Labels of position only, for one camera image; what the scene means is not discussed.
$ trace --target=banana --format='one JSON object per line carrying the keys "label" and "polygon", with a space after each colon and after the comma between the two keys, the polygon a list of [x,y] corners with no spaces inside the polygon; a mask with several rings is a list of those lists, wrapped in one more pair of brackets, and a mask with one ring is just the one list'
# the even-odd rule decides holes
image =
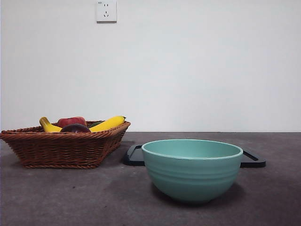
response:
{"label": "banana", "polygon": [[90,130],[91,132],[99,132],[99,131],[111,129],[113,127],[119,126],[122,123],[124,123],[124,120],[125,120],[124,116],[114,116],[96,126],[91,127]]}
{"label": "banana", "polygon": [[46,133],[60,132],[61,127],[52,125],[46,117],[40,118],[40,124]]}

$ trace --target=white outlet plate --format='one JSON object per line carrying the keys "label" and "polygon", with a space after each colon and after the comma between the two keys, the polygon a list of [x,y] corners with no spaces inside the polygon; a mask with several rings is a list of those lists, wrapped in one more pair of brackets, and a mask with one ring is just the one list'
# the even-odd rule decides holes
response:
{"label": "white outlet plate", "polygon": [[117,1],[99,0],[96,4],[97,22],[117,22]]}

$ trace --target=wicker basket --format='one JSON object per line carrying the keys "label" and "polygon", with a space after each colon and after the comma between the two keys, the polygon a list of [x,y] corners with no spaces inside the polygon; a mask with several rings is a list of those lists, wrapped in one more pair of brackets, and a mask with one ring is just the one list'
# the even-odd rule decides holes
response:
{"label": "wicker basket", "polygon": [[[89,127],[98,121],[87,121]],[[92,169],[120,146],[131,123],[93,133],[45,133],[41,126],[0,134],[26,168]]]}

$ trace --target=red apple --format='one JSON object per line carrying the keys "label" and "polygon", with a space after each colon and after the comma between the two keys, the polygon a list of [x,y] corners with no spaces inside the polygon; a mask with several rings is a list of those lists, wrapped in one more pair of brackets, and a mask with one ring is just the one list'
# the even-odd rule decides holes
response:
{"label": "red apple", "polygon": [[72,117],[72,118],[60,119],[57,122],[57,126],[64,128],[65,126],[68,126],[70,124],[75,124],[75,123],[87,126],[87,122],[83,117]]}
{"label": "red apple", "polygon": [[87,126],[82,124],[69,124],[61,129],[61,132],[72,132],[72,133],[90,133],[91,131]]}

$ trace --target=ceramic bowl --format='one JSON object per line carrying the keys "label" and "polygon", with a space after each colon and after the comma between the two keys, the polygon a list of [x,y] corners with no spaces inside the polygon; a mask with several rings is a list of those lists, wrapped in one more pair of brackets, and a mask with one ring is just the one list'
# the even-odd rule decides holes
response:
{"label": "ceramic bowl", "polygon": [[181,202],[205,203],[226,192],[240,169],[243,150],[210,140],[169,139],[142,145],[153,184]]}

